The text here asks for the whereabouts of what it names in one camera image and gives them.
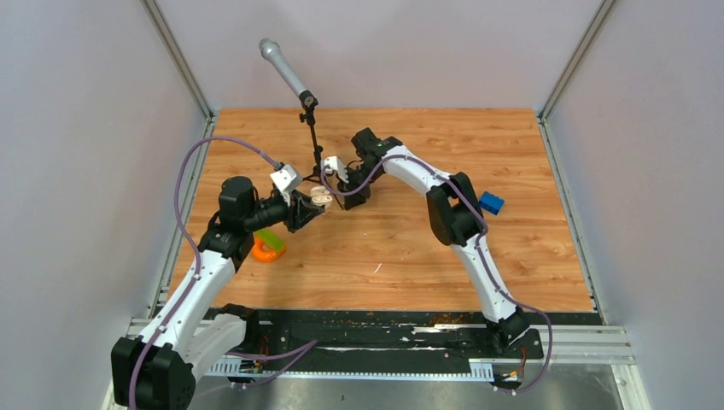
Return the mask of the small beige charging case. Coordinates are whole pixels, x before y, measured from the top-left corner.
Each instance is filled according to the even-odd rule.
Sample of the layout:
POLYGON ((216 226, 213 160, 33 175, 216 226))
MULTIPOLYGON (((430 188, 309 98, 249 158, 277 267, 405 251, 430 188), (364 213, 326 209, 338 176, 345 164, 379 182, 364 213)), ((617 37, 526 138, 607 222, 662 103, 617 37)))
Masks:
POLYGON ((312 187, 309 196, 312 204, 321 207, 327 207, 335 200, 331 193, 321 185, 312 187))

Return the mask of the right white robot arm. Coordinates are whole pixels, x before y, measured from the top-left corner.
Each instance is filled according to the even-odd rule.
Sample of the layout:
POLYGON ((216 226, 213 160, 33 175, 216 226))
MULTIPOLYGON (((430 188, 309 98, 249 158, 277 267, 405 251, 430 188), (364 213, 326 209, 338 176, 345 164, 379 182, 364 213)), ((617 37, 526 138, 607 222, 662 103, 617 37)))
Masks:
POLYGON ((444 172, 404 145, 399 139, 378 138, 371 129, 355 134, 352 144, 359 165, 350 167, 336 156, 324 159, 321 176, 338 178, 334 193, 343 196, 346 210, 364 204, 371 184, 383 175, 397 178, 426 201, 435 238, 461 260, 474 285, 487 321, 488 347, 498 356, 520 348, 529 329, 521 305, 514 302, 488 247, 487 222, 465 173, 444 172))

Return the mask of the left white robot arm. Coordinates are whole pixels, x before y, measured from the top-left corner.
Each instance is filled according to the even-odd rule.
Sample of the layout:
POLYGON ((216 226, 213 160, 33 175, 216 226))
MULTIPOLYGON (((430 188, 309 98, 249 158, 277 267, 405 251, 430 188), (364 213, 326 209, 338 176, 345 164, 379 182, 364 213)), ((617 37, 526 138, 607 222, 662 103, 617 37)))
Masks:
POLYGON ((260 198, 243 176, 221 185, 219 209, 192 249, 194 260, 171 299, 134 338, 122 337, 111 350, 114 401, 129 409, 186 409, 198 381, 236 348, 255 351, 261 329, 251 312, 234 305, 197 329, 211 302, 239 271, 254 247, 254 234, 283 224, 300 230, 324 213, 324 206, 281 178, 269 197, 260 198))

